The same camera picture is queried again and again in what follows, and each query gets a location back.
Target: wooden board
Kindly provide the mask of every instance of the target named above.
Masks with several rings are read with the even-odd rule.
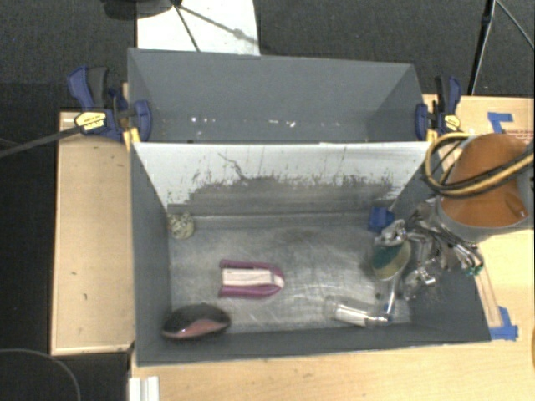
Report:
[[[72,117],[61,114],[61,129]],[[99,136],[59,143],[53,355],[123,351],[134,340],[127,157]]]

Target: blue clamp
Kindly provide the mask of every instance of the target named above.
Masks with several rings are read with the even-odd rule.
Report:
[[[435,81],[438,102],[433,102],[433,112],[430,113],[425,104],[416,106],[415,133],[418,140],[426,139],[428,129],[436,131],[440,136],[457,130],[459,126],[455,112],[461,102],[461,84],[453,76],[447,79],[437,76]]]
[[[489,328],[492,340],[511,340],[516,342],[518,338],[518,325],[512,325],[509,312],[505,307],[498,306],[502,316],[503,325],[501,327]]]
[[[381,231],[390,226],[394,222],[395,216],[393,212],[388,211],[388,208],[383,206],[372,206],[368,219],[368,230],[374,233],[381,233]]]
[[[78,67],[67,77],[69,92],[73,98],[77,99],[82,107],[82,111],[98,110],[106,114],[105,124],[98,129],[87,132],[82,129],[85,135],[101,135],[115,141],[122,141],[123,129],[120,126],[120,119],[135,119],[140,131],[140,139],[147,141],[150,137],[152,127],[152,114],[147,101],[140,100],[134,103],[133,109],[128,109],[128,103],[123,95],[115,89],[106,88],[106,78],[108,69],[93,68],[87,66]]]

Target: white plastic piece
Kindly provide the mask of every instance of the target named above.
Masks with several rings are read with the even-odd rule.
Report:
[[[274,284],[284,288],[284,280],[268,269],[223,269],[222,285],[233,287],[255,287]]]
[[[128,389],[129,401],[160,401],[160,379],[157,376],[145,380],[130,378]]]

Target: small round object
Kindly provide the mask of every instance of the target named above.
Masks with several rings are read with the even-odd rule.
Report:
[[[167,225],[175,239],[187,239],[195,231],[193,217],[191,217],[189,212],[185,212],[184,214],[170,214],[167,217]]]

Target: orange object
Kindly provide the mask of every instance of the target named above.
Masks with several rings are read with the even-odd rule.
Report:
[[[526,145],[510,135],[488,134],[472,140],[462,152],[447,179],[456,183],[505,165],[518,157]],[[516,180],[473,197],[441,198],[443,211],[454,221],[467,226],[504,227],[527,217],[527,210]]]

